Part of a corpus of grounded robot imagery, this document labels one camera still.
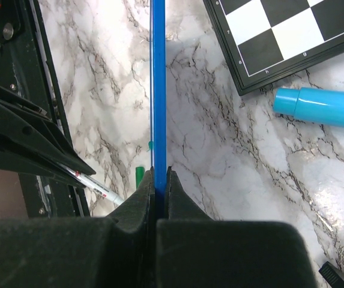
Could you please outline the white green marker pen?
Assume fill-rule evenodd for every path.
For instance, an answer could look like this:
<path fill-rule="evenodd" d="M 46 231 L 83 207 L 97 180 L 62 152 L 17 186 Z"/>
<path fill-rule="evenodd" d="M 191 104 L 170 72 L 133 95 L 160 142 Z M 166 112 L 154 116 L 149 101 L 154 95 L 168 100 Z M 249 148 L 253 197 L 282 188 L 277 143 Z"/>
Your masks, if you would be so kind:
<path fill-rule="evenodd" d="M 124 203 L 124 199 L 122 197 L 93 179 L 91 176 L 72 170 L 63 164 L 61 164 L 60 166 L 65 169 L 72 177 L 77 179 L 81 184 L 92 190 L 95 194 L 100 195 L 101 197 L 113 202 L 118 206 Z"/>

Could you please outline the green marker cap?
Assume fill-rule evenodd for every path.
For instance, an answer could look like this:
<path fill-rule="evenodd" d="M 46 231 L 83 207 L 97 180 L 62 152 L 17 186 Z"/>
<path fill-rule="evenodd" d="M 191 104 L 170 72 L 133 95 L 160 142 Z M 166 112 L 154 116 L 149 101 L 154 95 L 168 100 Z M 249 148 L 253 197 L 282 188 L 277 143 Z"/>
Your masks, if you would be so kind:
<path fill-rule="evenodd" d="M 136 180 L 136 188 L 139 188 L 140 183 L 145 174 L 145 168 L 143 166 L 137 166 L 135 169 L 135 180 Z"/>

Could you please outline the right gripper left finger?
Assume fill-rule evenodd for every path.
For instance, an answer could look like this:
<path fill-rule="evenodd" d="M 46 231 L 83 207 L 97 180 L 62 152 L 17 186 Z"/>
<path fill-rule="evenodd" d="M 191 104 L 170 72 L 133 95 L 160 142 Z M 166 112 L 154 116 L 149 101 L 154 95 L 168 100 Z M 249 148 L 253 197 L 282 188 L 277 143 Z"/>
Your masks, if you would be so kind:
<path fill-rule="evenodd" d="M 154 287 L 154 172 L 105 217 L 0 220 L 0 287 Z"/>

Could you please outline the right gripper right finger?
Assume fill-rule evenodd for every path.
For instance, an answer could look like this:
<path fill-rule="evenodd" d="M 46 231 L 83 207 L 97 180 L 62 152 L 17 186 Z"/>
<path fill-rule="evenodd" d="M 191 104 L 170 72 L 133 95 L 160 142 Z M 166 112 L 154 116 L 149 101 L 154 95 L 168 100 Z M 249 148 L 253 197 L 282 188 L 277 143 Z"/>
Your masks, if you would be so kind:
<path fill-rule="evenodd" d="M 276 221 L 213 220 L 167 171 L 156 225 L 158 287 L 316 287 L 299 232 Z"/>

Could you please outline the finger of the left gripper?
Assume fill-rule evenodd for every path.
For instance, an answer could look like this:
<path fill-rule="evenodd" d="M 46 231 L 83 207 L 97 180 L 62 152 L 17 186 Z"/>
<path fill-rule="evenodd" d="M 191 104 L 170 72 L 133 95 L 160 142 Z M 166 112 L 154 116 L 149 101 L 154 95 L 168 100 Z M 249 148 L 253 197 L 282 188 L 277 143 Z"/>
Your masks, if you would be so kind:
<path fill-rule="evenodd" d="M 74 176 L 71 176 L 62 167 L 30 152 L 28 155 L 19 155 L 8 150 L 0 149 L 0 169 L 43 176 L 66 185 L 85 188 L 84 184 L 76 180 Z"/>
<path fill-rule="evenodd" d="M 0 149 L 32 153 L 61 167 L 93 175 L 95 171 L 73 150 L 59 127 L 40 107 L 0 87 Z"/>

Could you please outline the blue framed whiteboard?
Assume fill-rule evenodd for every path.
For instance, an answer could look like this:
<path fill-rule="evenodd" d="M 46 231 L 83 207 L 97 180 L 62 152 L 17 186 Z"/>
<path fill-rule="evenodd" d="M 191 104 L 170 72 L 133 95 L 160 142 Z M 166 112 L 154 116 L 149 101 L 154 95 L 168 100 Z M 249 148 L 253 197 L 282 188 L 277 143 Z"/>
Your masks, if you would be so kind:
<path fill-rule="evenodd" d="M 166 194 L 166 12 L 165 2 L 150 2 L 151 163 L 155 214 L 164 217 Z"/>

